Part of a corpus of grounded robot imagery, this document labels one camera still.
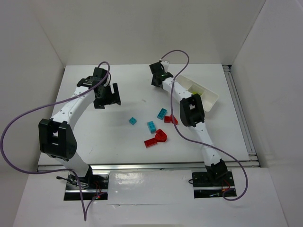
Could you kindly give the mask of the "small cyan square lego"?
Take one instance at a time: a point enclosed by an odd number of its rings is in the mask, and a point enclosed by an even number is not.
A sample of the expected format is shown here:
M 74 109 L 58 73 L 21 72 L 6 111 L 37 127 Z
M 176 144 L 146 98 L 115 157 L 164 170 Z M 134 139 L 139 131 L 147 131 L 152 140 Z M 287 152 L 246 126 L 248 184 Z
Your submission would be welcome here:
M 135 124 L 137 123 L 137 120 L 136 120 L 135 118 L 131 117 L 131 118 L 129 119 L 129 123 L 130 123 L 131 125 L 135 125 Z

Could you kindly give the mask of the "green long lego brick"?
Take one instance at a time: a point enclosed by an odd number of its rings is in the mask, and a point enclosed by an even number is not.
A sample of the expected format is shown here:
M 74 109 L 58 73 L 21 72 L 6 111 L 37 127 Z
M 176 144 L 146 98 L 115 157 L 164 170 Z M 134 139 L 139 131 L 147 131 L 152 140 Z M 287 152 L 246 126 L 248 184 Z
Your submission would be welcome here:
M 200 91 L 198 91 L 198 92 L 193 91 L 192 94 L 199 94 L 199 95 L 201 96 L 201 95 L 203 94 L 203 92 L 200 92 Z

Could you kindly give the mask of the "cyan long lego upturned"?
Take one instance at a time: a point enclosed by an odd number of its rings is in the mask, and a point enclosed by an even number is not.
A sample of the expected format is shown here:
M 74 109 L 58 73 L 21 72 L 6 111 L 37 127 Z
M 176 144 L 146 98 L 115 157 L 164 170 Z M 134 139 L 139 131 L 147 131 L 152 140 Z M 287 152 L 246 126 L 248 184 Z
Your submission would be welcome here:
M 158 115 L 157 115 L 157 118 L 160 119 L 160 120 L 163 120 L 164 117 L 166 116 L 166 113 L 167 113 L 167 110 L 164 109 L 164 108 L 162 108 L 162 109 L 159 111 L 159 113 L 158 113 Z

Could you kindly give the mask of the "white three-compartment tray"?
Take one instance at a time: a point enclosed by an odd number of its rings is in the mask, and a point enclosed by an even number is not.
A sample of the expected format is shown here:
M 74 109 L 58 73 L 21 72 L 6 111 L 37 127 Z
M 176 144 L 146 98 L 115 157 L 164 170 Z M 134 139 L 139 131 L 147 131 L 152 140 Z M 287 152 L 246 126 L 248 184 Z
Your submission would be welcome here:
M 215 92 L 182 75 L 178 76 L 176 81 L 190 93 L 200 95 L 205 112 L 210 112 L 219 99 L 219 95 Z

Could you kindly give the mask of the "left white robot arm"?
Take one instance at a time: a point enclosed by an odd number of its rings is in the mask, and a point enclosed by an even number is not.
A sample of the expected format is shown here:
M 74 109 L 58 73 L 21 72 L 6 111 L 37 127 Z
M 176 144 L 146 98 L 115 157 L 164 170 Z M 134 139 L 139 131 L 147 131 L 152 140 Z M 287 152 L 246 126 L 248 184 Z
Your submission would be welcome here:
M 104 109 L 106 105 L 121 104 L 118 85 L 110 82 L 110 72 L 96 67 L 91 76 L 78 82 L 71 98 L 58 113 L 38 124 L 40 151 L 59 161 L 84 183 L 91 180 L 92 168 L 77 153 L 73 130 L 89 105 Z

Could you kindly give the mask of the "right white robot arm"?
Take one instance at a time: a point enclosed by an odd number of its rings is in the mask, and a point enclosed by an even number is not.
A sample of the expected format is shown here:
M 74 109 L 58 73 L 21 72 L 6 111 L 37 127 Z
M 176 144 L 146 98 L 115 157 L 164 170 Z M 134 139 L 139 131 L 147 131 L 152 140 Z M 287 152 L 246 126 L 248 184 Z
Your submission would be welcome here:
M 173 99 L 179 102 L 179 118 L 182 124 L 195 133 L 203 143 L 202 155 L 209 179 L 212 182 L 220 181 L 228 170 L 207 132 L 201 96 L 174 80 L 173 75 L 167 71 L 168 65 L 167 61 L 149 65 L 152 74 L 151 84 L 171 92 Z

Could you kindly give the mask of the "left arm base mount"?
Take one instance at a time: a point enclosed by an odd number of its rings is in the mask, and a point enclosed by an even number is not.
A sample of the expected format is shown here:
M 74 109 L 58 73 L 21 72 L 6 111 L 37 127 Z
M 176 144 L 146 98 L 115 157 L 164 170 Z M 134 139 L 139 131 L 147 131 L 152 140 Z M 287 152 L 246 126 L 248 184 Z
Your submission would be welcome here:
M 64 201 L 80 201 L 79 185 L 73 175 L 68 177 L 56 177 L 57 180 L 65 181 Z M 108 199 L 109 174 L 101 173 L 93 175 L 89 184 L 81 183 L 82 196 L 84 201 L 95 200 L 105 201 Z

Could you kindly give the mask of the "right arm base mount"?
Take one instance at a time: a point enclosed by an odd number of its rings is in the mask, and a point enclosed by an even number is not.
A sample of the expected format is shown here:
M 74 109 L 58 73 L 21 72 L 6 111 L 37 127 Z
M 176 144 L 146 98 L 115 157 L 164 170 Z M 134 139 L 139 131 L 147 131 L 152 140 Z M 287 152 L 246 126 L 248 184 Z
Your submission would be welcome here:
M 236 197 L 235 183 L 231 171 L 218 181 L 211 181 L 207 172 L 193 172 L 188 183 L 193 186 L 194 198 Z

